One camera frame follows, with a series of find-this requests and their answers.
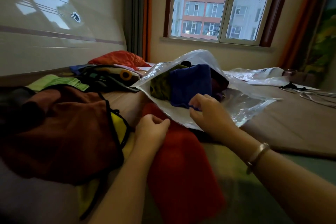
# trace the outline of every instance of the person's left hand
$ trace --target person's left hand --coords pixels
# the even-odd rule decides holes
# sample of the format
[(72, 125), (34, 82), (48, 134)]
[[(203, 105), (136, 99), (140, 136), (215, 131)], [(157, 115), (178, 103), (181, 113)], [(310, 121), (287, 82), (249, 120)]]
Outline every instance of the person's left hand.
[(165, 140), (169, 125), (169, 119), (161, 120), (152, 114), (142, 117), (135, 129), (134, 149), (155, 156)]

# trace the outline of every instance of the pink building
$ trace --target pink building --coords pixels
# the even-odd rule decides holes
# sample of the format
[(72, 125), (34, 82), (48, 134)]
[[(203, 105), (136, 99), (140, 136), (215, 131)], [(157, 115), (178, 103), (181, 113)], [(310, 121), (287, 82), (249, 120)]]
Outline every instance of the pink building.
[(180, 36), (217, 39), (225, 0), (184, 0)]

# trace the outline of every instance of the window sill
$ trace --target window sill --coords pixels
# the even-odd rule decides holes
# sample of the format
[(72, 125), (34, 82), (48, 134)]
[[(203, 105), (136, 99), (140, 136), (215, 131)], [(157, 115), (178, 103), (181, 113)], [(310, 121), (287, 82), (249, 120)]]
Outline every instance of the window sill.
[(193, 40), (193, 39), (181, 39), (181, 38), (172, 38), (172, 37), (160, 37), (160, 41), (180, 43), (180, 44), (195, 44), (195, 45), (203, 45), (203, 46), (210, 46), (210, 47), (233, 48), (233, 49), (240, 49), (240, 50), (267, 52), (267, 53), (273, 53), (275, 51), (275, 48), (273, 47), (261, 47), (261, 46), (244, 45), (244, 44), (227, 44), (227, 43), (219, 43), (219, 42), (214, 42), (214, 41), (204, 41), (202, 39)]

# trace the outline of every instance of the green packaged cloth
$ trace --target green packaged cloth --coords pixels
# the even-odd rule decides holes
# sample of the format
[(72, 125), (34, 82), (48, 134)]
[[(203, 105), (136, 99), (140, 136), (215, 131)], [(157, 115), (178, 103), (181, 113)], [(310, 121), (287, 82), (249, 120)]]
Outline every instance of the green packaged cloth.
[(47, 88), (56, 84), (68, 84), (76, 87), (81, 91), (85, 91), (89, 86), (87, 84), (81, 83), (77, 78), (71, 77), (58, 77), (54, 74), (48, 74), (37, 81), (29, 84), (27, 87), (34, 91), (41, 91), (44, 88)]
[(171, 87), (169, 82), (169, 72), (175, 69), (188, 68), (183, 65), (176, 65), (168, 71), (158, 75), (150, 81), (150, 94), (161, 100), (170, 100)]

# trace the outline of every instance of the hand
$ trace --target hand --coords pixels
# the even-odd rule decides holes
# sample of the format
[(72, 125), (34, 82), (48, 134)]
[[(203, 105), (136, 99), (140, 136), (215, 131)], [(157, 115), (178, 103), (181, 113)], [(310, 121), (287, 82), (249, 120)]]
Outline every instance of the hand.
[(240, 131), (222, 105), (209, 95), (195, 95), (189, 105), (201, 112), (190, 108), (190, 116), (196, 124), (214, 140), (227, 145), (227, 141)]
[(161, 120), (152, 114), (142, 117), (135, 129), (134, 149), (154, 157), (166, 138), (169, 125), (170, 119)]

